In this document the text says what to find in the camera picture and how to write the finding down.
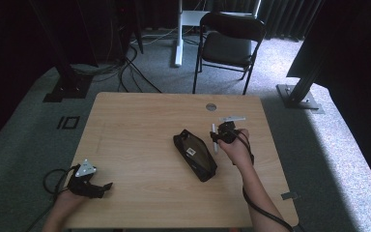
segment wooden table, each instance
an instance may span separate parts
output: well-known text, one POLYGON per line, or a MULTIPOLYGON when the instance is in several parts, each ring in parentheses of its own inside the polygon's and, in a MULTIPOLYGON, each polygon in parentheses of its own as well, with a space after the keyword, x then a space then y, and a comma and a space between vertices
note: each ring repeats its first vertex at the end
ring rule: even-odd
POLYGON ((100 93, 90 113, 72 165, 85 159, 98 171, 91 180, 113 187, 91 199, 68 228, 250 227, 242 178, 220 150, 214 154, 212 123, 244 116, 257 170, 272 201, 291 225, 299 220, 276 153, 261 101, 254 96, 100 93), (215 111, 206 108, 216 105, 215 111), (173 143, 187 129, 207 144, 218 169, 202 183, 173 143))

